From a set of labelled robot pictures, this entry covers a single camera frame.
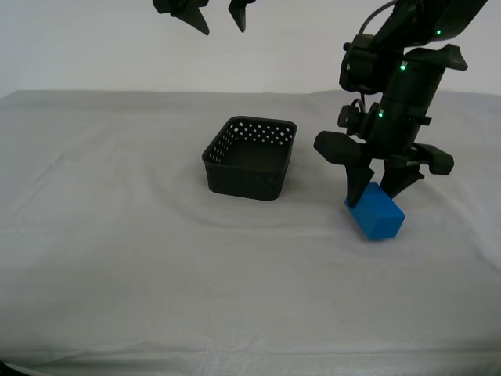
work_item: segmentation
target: white tablecloth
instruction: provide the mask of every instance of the white tablecloth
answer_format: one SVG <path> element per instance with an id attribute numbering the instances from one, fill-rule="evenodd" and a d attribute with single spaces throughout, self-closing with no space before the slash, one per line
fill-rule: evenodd
<path id="1" fill-rule="evenodd" d="M 398 196 L 404 226 L 377 243 L 344 208 L 344 169 L 312 147 L 351 99 L 0 100 L 0 360 L 65 376 L 501 374 L 501 98 L 438 95 L 418 140 L 456 167 Z M 236 115 L 298 126 L 277 201 L 207 188 L 201 154 Z"/>

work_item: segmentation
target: black basket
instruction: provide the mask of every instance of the black basket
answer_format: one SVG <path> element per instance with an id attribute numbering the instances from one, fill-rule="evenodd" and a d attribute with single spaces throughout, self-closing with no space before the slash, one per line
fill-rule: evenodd
<path id="1" fill-rule="evenodd" d="M 202 159 L 209 189 L 272 201 L 280 196 L 297 126 L 289 121 L 233 117 Z"/>

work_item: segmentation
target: blue cube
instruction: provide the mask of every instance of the blue cube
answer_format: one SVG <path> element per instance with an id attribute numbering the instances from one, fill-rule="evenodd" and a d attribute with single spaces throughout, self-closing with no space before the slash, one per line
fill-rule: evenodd
<path id="1" fill-rule="evenodd" d="M 370 240 L 393 239 L 404 223 L 405 214 L 379 184 L 369 183 L 354 208 L 344 202 Z"/>

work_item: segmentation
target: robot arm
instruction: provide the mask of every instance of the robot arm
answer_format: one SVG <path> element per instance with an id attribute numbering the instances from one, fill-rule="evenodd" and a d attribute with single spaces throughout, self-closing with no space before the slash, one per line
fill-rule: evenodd
<path id="1" fill-rule="evenodd" d="M 255 0 L 232 0 L 233 18 L 245 31 L 245 9 Z M 209 0 L 153 0 L 160 13 L 170 13 L 209 34 L 200 8 Z M 335 165 L 346 167 L 348 205 L 354 207 L 373 177 L 373 159 L 384 161 L 381 188 L 394 197 L 424 176 L 421 165 L 433 175 L 448 175 L 454 166 L 451 155 L 431 145 L 415 143 L 420 127 L 429 125 L 428 107 L 445 69 L 464 71 L 467 63 L 460 48 L 447 45 L 438 51 L 422 46 L 454 38 L 463 32 L 487 0 L 393 0 L 379 8 L 363 24 L 352 43 L 346 43 L 341 67 L 341 87 L 359 92 L 351 106 L 344 106 L 339 132 L 322 132 L 315 148 Z M 364 34 L 367 24 L 394 6 L 393 13 L 375 34 Z M 404 48 L 418 47 L 404 54 Z M 366 112 L 365 96 L 383 93 L 380 103 Z M 349 136 L 357 135 L 365 143 Z"/>

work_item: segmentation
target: white wall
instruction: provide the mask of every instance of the white wall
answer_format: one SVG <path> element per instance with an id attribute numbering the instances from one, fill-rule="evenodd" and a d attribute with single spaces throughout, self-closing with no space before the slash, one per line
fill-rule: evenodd
<path id="1" fill-rule="evenodd" d="M 205 37 L 157 14 L 151 0 L 2 0 L 0 96 L 15 89 L 337 89 L 343 43 L 385 2 L 258 0 L 241 34 L 229 0 L 212 0 L 203 9 L 211 28 Z M 501 2 L 490 0 L 454 41 L 470 69 L 448 72 L 442 88 L 501 94 L 499 16 Z"/>

